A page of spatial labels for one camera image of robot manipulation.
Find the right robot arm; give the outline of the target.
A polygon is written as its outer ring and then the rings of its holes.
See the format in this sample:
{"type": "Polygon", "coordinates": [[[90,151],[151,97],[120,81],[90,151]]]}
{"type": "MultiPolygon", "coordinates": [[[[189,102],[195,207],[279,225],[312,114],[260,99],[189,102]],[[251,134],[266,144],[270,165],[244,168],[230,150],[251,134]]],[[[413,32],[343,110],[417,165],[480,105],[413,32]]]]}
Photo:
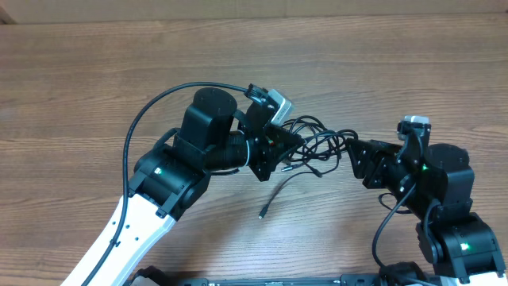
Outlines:
{"type": "Polygon", "coordinates": [[[505,285],[506,265],[494,231],[471,207],[475,173],[468,152],[455,145],[429,145],[408,133],[403,145],[349,139],[354,176],[367,189],[387,189],[418,218],[419,248],[434,274],[414,262],[379,263],[392,285],[505,285]]]}

